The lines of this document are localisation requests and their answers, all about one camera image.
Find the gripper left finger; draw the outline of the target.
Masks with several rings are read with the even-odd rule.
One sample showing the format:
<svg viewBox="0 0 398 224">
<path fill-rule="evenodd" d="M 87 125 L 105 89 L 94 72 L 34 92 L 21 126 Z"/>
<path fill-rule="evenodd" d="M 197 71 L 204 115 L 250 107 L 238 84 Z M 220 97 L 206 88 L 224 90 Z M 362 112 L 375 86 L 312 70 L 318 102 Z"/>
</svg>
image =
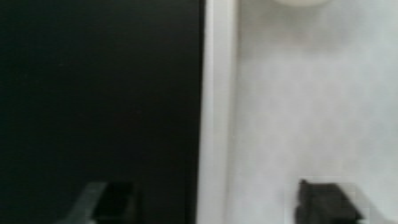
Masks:
<svg viewBox="0 0 398 224">
<path fill-rule="evenodd" d="M 135 186 L 129 182 L 87 184 L 67 224 L 135 224 Z"/>
</svg>

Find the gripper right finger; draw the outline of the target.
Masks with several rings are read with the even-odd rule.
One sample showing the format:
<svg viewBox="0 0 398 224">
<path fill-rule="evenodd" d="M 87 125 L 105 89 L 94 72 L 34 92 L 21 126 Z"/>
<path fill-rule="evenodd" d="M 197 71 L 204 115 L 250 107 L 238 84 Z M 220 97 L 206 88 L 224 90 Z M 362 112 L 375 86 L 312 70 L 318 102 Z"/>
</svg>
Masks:
<svg viewBox="0 0 398 224">
<path fill-rule="evenodd" d="M 364 216 L 334 183 L 300 180 L 295 224 L 359 224 Z"/>
</svg>

